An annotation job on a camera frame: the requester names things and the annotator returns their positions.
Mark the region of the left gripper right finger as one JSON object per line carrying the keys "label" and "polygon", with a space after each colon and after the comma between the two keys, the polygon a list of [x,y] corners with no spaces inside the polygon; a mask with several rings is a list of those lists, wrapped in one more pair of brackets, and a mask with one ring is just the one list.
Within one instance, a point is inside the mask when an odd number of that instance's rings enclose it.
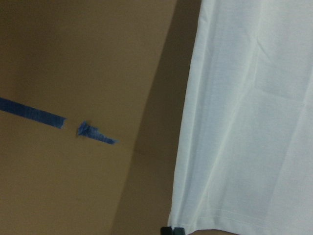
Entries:
{"label": "left gripper right finger", "polygon": [[175,227],[173,230],[173,235],[185,235],[185,229],[181,227]]}

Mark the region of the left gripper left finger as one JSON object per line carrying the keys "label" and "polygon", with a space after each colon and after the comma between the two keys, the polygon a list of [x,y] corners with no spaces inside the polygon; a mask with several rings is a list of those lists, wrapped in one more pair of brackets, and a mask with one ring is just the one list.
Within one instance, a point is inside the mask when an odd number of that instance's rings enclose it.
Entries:
{"label": "left gripper left finger", "polygon": [[161,227],[160,234],[161,235],[173,235],[172,227]]}

